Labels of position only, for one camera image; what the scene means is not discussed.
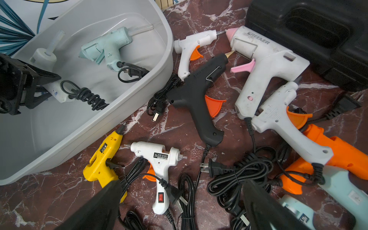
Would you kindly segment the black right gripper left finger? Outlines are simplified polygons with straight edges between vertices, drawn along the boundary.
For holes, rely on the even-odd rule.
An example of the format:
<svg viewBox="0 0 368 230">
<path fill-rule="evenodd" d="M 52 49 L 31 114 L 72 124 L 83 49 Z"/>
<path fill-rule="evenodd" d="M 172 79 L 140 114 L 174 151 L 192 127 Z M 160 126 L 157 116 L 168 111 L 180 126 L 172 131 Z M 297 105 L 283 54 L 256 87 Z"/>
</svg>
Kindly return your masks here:
<svg viewBox="0 0 368 230">
<path fill-rule="evenodd" d="M 77 210 L 58 230 L 111 230 L 113 229 L 122 188 L 119 181 L 112 181 L 90 201 Z"/>
</svg>

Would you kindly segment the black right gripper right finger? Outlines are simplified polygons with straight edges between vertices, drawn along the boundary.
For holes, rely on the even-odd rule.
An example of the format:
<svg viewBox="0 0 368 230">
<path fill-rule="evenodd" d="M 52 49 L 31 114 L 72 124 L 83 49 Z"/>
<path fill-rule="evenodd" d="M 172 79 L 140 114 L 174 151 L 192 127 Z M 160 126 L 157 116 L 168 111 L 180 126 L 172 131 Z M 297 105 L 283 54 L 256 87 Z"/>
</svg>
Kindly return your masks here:
<svg viewBox="0 0 368 230">
<path fill-rule="evenodd" d="M 243 202 L 252 230 L 307 230 L 308 227 L 282 207 L 252 180 L 242 183 Z"/>
</svg>

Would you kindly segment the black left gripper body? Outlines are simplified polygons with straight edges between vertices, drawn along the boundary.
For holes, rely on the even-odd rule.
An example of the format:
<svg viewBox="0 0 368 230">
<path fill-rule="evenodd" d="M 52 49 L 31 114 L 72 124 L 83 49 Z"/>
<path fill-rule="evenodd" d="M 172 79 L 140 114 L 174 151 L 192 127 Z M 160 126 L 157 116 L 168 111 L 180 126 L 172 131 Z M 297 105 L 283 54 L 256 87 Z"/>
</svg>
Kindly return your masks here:
<svg viewBox="0 0 368 230">
<path fill-rule="evenodd" d="M 20 106 L 34 109 L 52 96 L 44 86 L 58 80 L 55 73 L 1 53 L 1 113 L 18 115 Z"/>
</svg>

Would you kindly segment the mint green glue gun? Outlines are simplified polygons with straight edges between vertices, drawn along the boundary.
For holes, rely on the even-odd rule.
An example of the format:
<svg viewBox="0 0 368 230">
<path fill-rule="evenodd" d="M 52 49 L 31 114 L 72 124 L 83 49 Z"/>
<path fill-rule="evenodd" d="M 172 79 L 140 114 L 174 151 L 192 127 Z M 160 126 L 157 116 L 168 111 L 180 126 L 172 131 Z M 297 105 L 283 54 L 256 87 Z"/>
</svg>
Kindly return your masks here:
<svg viewBox="0 0 368 230">
<path fill-rule="evenodd" d="M 112 32 L 108 32 L 81 46 L 80 58 L 88 59 L 96 64 L 100 64 L 105 59 L 108 69 L 118 72 L 121 67 L 120 49 L 132 43 L 132 36 L 154 29 L 154 25 L 145 25 L 136 29 L 121 27 Z"/>
</svg>

